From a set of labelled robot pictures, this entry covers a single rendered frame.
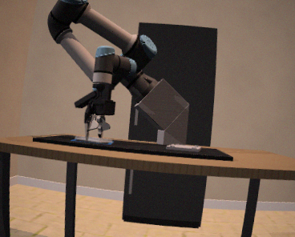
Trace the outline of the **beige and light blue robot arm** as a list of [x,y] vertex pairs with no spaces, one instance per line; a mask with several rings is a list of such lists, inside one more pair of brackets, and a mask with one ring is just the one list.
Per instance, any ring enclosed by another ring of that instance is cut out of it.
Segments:
[[[72,34],[72,22],[81,23],[105,38],[120,48],[122,54],[115,54],[111,46],[100,46],[94,59]],[[157,54],[153,41],[146,35],[129,34],[93,10],[87,0],[58,0],[48,15],[47,24],[55,42],[94,84],[116,86],[121,82],[137,104],[157,85],[155,79],[141,71]]]

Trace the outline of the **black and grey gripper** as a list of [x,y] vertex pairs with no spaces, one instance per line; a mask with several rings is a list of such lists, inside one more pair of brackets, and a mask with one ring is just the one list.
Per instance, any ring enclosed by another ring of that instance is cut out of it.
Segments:
[[[110,124],[106,122],[104,115],[115,115],[115,102],[111,100],[111,90],[114,90],[115,87],[107,84],[95,83],[93,84],[93,88],[97,88],[97,95],[90,99],[84,115],[86,140],[88,140],[89,131],[97,128],[99,131],[98,136],[102,138],[103,131],[109,130],[111,128]],[[96,115],[98,115],[97,118]]]

